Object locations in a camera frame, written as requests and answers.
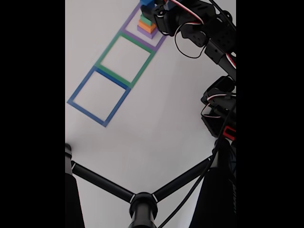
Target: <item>block tower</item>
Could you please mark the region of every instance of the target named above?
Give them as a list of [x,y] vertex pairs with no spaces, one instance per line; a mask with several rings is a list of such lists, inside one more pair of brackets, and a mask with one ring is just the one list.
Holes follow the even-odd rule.
[[[140,0],[141,5],[145,5],[149,8],[154,8],[154,0]],[[147,19],[143,14],[141,15],[141,18],[138,22],[137,30],[144,34],[145,36],[149,37],[150,39],[153,39],[155,34],[157,33],[157,28],[154,23],[152,23],[149,19]]]

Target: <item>purple square outline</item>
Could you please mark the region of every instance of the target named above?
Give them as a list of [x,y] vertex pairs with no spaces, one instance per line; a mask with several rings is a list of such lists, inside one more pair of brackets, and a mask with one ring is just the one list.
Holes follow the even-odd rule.
[[140,9],[141,4],[138,3],[138,5],[135,7],[135,9],[132,11],[132,13],[130,14],[130,16],[128,17],[128,19],[125,21],[125,23],[123,24],[123,26],[120,28],[120,31],[122,31],[124,34],[132,37],[133,39],[137,40],[138,42],[142,43],[143,45],[147,46],[149,49],[153,50],[153,51],[157,51],[160,46],[162,45],[162,43],[164,42],[164,40],[166,39],[166,36],[162,36],[162,38],[160,39],[160,41],[158,42],[158,44],[155,46],[147,43],[146,41],[140,39],[139,37],[135,36],[133,33],[127,31],[125,28],[128,26],[128,24],[130,23],[130,21],[132,20],[132,18],[135,16],[135,14],[137,13],[137,11]]

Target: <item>blue square outline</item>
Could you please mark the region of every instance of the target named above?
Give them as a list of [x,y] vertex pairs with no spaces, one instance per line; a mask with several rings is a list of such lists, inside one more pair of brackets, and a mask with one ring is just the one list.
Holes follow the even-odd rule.
[[[121,88],[125,89],[125,92],[124,92],[123,96],[119,99],[119,101],[117,102],[117,104],[115,105],[115,107],[113,108],[113,110],[110,112],[109,116],[106,118],[105,121],[101,120],[100,118],[98,118],[94,114],[90,113],[89,111],[87,111],[83,107],[79,106],[78,104],[74,103],[74,101],[73,101],[76,98],[76,96],[79,94],[80,90],[84,87],[84,85],[86,84],[86,82],[89,80],[89,78],[91,77],[91,75],[94,72],[98,72],[99,74],[101,74],[101,76],[106,77],[107,79],[109,79],[110,81],[114,82],[115,84],[117,84]],[[80,85],[77,87],[77,89],[75,90],[75,92],[72,94],[72,96],[68,99],[67,103],[69,105],[73,106],[78,111],[80,111],[83,114],[85,114],[86,116],[90,117],[92,120],[95,120],[96,122],[98,122],[102,126],[106,127],[109,124],[109,122],[111,121],[111,119],[113,118],[113,116],[115,115],[115,113],[117,112],[117,110],[120,107],[120,105],[123,103],[123,101],[125,100],[125,98],[128,96],[130,90],[131,90],[131,88],[127,87],[125,84],[123,84],[120,81],[118,81],[117,79],[113,78],[112,76],[110,76],[109,74],[107,74],[106,72],[104,72],[103,70],[101,70],[101,69],[93,66],[91,68],[91,70],[87,73],[87,75],[85,76],[85,78],[82,80],[82,82],[80,83]]]

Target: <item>green square outline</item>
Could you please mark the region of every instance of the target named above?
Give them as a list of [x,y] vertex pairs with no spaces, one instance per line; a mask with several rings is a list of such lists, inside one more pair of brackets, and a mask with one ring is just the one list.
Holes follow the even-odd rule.
[[[150,53],[149,57],[147,58],[147,60],[145,61],[145,63],[143,64],[143,66],[141,67],[141,69],[139,70],[139,72],[136,74],[135,78],[133,79],[132,82],[127,81],[126,79],[124,79],[123,77],[121,77],[120,75],[114,73],[112,70],[106,68],[105,66],[101,65],[100,63],[103,61],[103,59],[105,58],[105,56],[109,53],[109,51],[111,50],[111,48],[113,47],[113,45],[116,43],[116,41],[118,40],[119,37],[123,37],[127,40],[129,40],[130,42],[134,43],[135,45],[141,47],[142,49],[148,51]],[[124,34],[122,31],[119,31],[115,37],[112,39],[112,41],[110,42],[110,44],[106,47],[106,49],[104,50],[104,52],[102,53],[102,55],[99,57],[99,59],[96,61],[96,63],[94,64],[95,67],[105,71],[107,74],[109,74],[110,76],[112,76],[113,78],[117,79],[118,81],[120,81],[121,83],[125,84],[127,87],[129,88],[133,88],[134,85],[136,84],[136,82],[138,81],[138,79],[140,78],[140,76],[143,74],[144,70],[147,68],[148,64],[151,62],[151,60],[153,59],[154,55],[155,55],[155,51],[151,50],[150,48],[146,47],[145,45],[143,45],[142,43],[138,42],[137,40],[133,39],[132,37]]]

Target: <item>green block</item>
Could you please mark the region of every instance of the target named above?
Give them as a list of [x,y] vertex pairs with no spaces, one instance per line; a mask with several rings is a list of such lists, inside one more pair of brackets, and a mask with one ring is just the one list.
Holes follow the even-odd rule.
[[149,19],[145,18],[144,15],[141,15],[141,21],[149,26],[151,26],[153,23]]

